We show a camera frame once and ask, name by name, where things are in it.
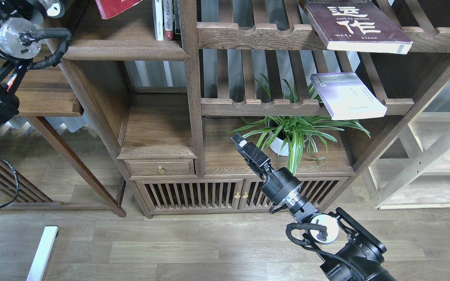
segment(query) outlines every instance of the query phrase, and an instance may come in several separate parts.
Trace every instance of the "potted plant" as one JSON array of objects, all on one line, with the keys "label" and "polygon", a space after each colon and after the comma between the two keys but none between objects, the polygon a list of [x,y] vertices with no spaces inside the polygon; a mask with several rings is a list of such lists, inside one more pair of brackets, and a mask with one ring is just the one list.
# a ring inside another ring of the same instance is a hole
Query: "potted plant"
[{"label": "potted plant", "polygon": [[[262,77],[269,85],[270,82],[268,81],[268,78],[263,74]],[[261,83],[259,80],[255,80],[271,97],[269,87]],[[283,93],[284,98],[289,99],[292,103],[297,103],[298,96],[295,89],[289,85],[286,79],[282,80],[289,88],[289,95]],[[312,84],[309,86],[309,96],[319,100],[319,103],[322,102],[318,94],[316,94],[316,89]],[[329,156],[327,141],[337,142],[335,137],[325,132],[327,130],[343,131],[344,128],[342,127],[354,128],[363,131],[366,135],[368,135],[368,137],[370,137],[369,131],[366,130],[358,120],[333,121],[330,116],[265,116],[263,119],[251,123],[246,121],[243,117],[241,118],[247,125],[237,128],[229,133],[237,133],[255,128],[254,130],[244,134],[243,137],[246,138],[251,135],[260,134],[257,146],[261,150],[270,147],[271,149],[273,148],[273,151],[278,155],[285,155],[285,149],[287,148],[288,164],[286,167],[293,174],[295,174],[296,169],[300,164],[305,147],[307,149],[308,156],[312,160],[325,159],[324,162],[316,167],[319,167],[325,163],[327,157]],[[320,141],[325,145],[325,157],[313,158],[311,156],[312,152],[317,153],[319,150],[315,142],[316,139],[320,139]]]}]

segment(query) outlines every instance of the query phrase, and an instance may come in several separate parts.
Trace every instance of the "cabinet door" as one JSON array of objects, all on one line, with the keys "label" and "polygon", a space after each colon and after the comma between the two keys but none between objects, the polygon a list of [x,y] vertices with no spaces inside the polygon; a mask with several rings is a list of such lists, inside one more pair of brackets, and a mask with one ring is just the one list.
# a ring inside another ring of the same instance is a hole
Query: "cabinet door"
[{"label": "cabinet door", "polygon": [[152,214],[237,210],[243,180],[178,181],[136,185]]},{"label": "cabinet door", "polygon": [[[348,177],[299,178],[302,182],[300,194],[307,197],[317,207],[324,200],[330,199],[331,194],[336,192],[347,179]],[[261,192],[263,184],[262,180],[244,180],[239,210],[268,210],[272,206],[272,202]]]}]

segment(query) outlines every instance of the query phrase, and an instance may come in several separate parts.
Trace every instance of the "wooden drawer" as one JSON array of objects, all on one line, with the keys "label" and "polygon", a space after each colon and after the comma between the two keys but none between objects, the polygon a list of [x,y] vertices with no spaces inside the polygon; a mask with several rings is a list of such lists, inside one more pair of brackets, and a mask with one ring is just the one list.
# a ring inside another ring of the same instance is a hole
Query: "wooden drawer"
[{"label": "wooden drawer", "polygon": [[195,174],[192,159],[125,160],[132,176],[179,176]]}]

